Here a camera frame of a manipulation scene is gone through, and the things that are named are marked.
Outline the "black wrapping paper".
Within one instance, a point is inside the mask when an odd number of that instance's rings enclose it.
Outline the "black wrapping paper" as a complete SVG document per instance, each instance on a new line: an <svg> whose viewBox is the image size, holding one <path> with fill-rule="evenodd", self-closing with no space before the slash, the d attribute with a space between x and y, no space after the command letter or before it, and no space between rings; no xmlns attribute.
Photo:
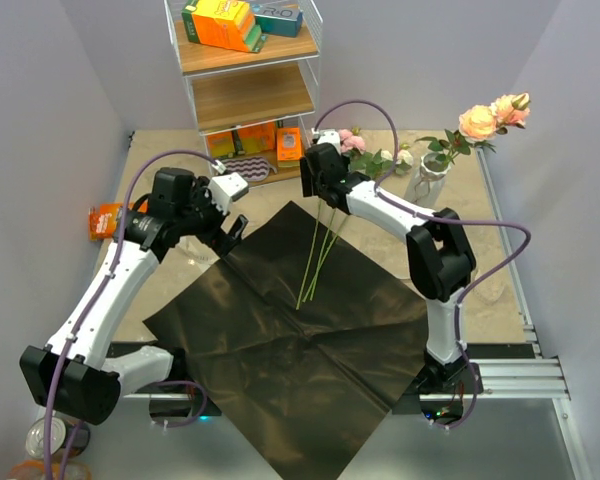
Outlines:
<svg viewBox="0 0 600 480"><path fill-rule="evenodd" d="M285 479L339 477L424 364L425 302L345 241L298 302L324 234L288 203L145 322Z"/></svg>

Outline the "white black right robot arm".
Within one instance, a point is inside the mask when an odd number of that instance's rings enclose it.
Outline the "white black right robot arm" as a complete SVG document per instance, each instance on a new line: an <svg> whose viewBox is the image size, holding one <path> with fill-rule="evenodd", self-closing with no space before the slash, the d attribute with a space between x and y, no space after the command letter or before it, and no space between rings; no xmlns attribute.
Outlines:
<svg viewBox="0 0 600 480"><path fill-rule="evenodd" d="M457 362L466 355L462 339L462 294L476 259L455 211L414 205L349 169L329 143L316 144L300 160L303 195L380 227L406 246L411 282L426 299L428 386L449 392L461 380Z"/></svg>

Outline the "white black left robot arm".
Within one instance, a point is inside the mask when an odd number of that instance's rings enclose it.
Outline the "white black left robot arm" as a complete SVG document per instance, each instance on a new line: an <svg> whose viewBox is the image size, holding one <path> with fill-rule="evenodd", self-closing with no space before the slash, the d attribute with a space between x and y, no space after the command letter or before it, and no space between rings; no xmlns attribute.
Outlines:
<svg viewBox="0 0 600 480"><path fill-rule="evenodd" d="M180 390L187 368L177 354L146 345L110 359L121 320L146 280L181 238L194 236L224 256L241 240L248 221L222 224L233 202L249 191L237 173L197 177L163 167L154 176L145 209L123 209L105 260L82 299L42 348L29 346L19 364L34 401L92 425L102 424L119 399L150 384Z"/></svg>

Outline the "pink artificial flower bouquet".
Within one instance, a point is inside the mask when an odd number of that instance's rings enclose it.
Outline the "pink artificial flower bouquet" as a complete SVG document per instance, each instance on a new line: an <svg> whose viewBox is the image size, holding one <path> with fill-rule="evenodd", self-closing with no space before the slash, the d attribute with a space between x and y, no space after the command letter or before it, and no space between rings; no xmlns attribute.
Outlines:
<svg viewBox="0 0 600 480"><path fill-rule="evenodd" d="M360 130L357 128L354 128L353 130L341 129L337 131L341 138L340 153L350 160L350 171L358 171L375 180L389 170L394 157L392 152L383 149L379 149L376 152L367 151L365 140L359 136ZM318 201L318 210L309 256L296 302L297 310L300 309L302 303L313 299L322 266L326 261L331 248L338 239L342 228L346 224L346 219L344 219L336 231L333 231L332 226L335 219L336 208L332 208L320 249L318 252L315 252L318 242L320 217L323 208L326 206L327 204L324 200Z"/></svg>

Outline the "cream printed ribbon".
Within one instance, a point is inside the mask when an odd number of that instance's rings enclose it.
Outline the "cream printed ribbon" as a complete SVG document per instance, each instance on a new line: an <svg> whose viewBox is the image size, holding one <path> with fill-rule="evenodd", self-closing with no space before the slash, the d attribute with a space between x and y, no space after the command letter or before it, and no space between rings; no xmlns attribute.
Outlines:
<svg viewBox="0 0 600 480"><path fill-rule="evenodd" d="M203 266L212 265L218 259L218 255L195 236L182 237L179 247L191 260Z"/></svg>

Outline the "peach rose stem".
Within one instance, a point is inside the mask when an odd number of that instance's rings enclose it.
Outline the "peach rose stem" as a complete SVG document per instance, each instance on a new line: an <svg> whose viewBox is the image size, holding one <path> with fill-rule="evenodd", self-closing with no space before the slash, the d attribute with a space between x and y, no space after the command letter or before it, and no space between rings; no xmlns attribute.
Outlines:
<svg viewBox="0 0 600 480"><path fill-rule="evenodd" d="M417 142L427 144L424 165L433 172L443 172L460 156L470 155L476 148L495 151L493 139L510 130L526 128L531 113L528 92L506 94L489 105L478 104L459 115L456 130L444 130L444 136L425 136Z"/></svg>

